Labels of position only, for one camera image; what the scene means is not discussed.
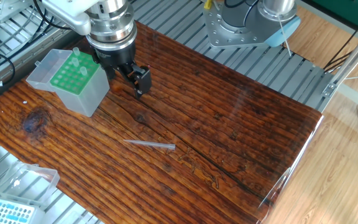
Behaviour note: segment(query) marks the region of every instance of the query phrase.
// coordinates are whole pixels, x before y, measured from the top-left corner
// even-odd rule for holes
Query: metal bracket
[[[323,97],[332,97],[338,86],[334,83],[328,83],[327,87],[323,91]]]

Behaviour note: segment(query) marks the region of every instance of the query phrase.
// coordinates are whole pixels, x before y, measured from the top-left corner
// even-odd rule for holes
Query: wooden tabletop
[[[22,80],[0,96],[0,145],[58,170],[58,188],[105,223],[256,223],[321,114],[142,24],[136,44],[153,81],[140,100],[117,77],[88,118]]]

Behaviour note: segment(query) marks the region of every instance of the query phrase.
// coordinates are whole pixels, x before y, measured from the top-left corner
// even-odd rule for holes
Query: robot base
[[[204,9],[204,18],[208,39],[211,46],[218,49],[230,49],[239,47],[257,47],[265,45],[262,40],[258,40],[252,32],[245,27],[233,27],[226,24],[222,19],[220,10],[212,5],[211,9]]]

